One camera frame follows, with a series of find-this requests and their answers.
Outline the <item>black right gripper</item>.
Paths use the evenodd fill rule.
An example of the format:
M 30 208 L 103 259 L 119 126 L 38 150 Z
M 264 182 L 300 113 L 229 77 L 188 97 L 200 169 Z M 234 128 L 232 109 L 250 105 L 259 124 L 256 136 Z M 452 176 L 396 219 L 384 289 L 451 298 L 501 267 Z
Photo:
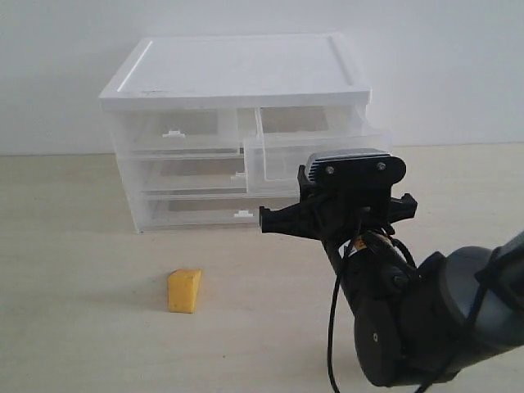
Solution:
M 412 219 L 418 202 L 405 193 L 392 197 L 388 217 L 384 210 L 375 210 L 354 190 L 337 191 L 312 184 L 306 177 L 305 166 L 300 165 L 297 181 L 300 202 L 279 210 L 265 206 L 259 208 L 259 227 L 262 233 L 276 233 L 291 237 L 308 238 L 321 242 L 341 242 L 359 235 L 366 228 L 383 228 L 392 234 L 392 224 Z

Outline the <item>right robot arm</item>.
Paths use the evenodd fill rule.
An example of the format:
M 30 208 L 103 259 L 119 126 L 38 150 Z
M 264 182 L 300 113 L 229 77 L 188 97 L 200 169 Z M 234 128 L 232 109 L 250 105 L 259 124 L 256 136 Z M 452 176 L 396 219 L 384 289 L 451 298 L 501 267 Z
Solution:
M 395 222 L 418 204 L 391 195 L 401 162 L 299 168 L 299 201 L 261 208 L 260 229 L 319 241 L 336 275 L 332 295 L 354 317 L 359 366 L 374 386 L 419 392 L 523 344 L 523 238 L 490 249 L 434 252 L 417 264 Z

